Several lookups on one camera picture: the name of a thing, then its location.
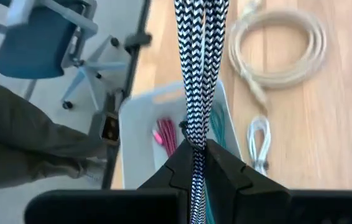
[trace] white plastic bin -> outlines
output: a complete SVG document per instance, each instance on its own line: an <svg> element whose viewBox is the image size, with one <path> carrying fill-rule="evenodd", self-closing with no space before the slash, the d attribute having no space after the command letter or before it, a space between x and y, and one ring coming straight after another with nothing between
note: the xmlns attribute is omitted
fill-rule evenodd
<svg viewBox="0 0 352 224"><path fill-rule="evenodd" d="M228 110L225 89L220 80L216 84L214 103L219 103L225 112L227 150L242 159ZM183 141L183 134L178 124L185 115L186 100L181 82L132 97L123 103L119 113L119 127L125 189L138 188L167 160L165 149L158 145L152 136L152 130L157 127L157 120L166 117L174 122L177 141L180 144ZM208 138L216 140L211 129Z"/></svg>

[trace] pink cable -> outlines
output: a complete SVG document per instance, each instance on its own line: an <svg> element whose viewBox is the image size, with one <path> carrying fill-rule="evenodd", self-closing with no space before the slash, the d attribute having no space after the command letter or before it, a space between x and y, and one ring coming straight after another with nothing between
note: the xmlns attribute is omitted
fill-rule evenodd
<svg viewBox="0 0 352 224"><path fill-rule="evenodd" d="M176 145L177 145L175 126L170 118L158 119L157 125L158 125L158 134L162 138L161 145L165 147L166 153L170 157L176 151Z"/></svg>

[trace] chair seat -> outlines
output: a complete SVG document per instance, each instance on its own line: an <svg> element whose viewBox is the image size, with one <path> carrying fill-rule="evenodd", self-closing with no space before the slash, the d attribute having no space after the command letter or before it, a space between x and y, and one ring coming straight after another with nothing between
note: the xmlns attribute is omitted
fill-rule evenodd
<svg viewBox="0 0 352 224"><path fill-rule="evenodd" d="M83 5L65 5L81 14ZM76 25L46 7L35 8L29 23L12 27L0 47L0 73L13 78L54 78L61 67Z"/></svg>

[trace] blue office chair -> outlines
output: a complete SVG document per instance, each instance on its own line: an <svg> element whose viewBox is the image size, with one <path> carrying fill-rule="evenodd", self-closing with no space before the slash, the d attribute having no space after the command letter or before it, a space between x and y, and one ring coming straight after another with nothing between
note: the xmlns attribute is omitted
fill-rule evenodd
<svg viewBox="0 0 352 224"><path fill-rule="evenodd" d="M63 107L73 107L67 98L87 79L93 103L97 110L102 109L93 79L101 78L99 71L125 69L126 64L98 63L108 43L120 46L118 39L112 36L87 60L80 58L85 41L97 33L97 25L92 21L96 1L39 0L39 3L30 10L27 23L13 27L0 24L0 32L5 34L0 46L0 73L7 77L38 80L60 77L64 75L64 68L78 67L78 74L61 99ZM11 0L0 0L0 4L12 6Z"/></svg>

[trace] white coiled cable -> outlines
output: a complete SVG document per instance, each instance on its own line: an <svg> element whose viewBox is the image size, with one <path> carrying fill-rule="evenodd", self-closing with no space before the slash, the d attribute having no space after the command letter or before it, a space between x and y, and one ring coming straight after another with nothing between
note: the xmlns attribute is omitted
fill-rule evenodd
<svg viewBox="0 0 352 224"><path fill-rule="evenodd" d="M255 133L256 131L263 131L263 143L260 151L256 149ZM267 162L267 154L269 153L270 143L271 143L271 132L270 124L265 116L258 116L252 120L251 125L249 125L248 133L246 135L248 141L249 155L252 160L252 167L266 176L266 170L269 168L269 163Z"/></svg>
<svg viewBox="0 0 352 224"><path fill-rule="evenodd" d="M263 108L268 109L265 88L285 88L307 79L321 65L327 49L325 29L320 21L298 10L268 11L256 13L260 0L251 1L243 16L236 21L229 35L229 59L236 72L244 78L251 92ZM241 56L241 42L249 32L263 25L295 25L308 35L308 46L302 57L288 70L264 73L254 70Z"/></svg>

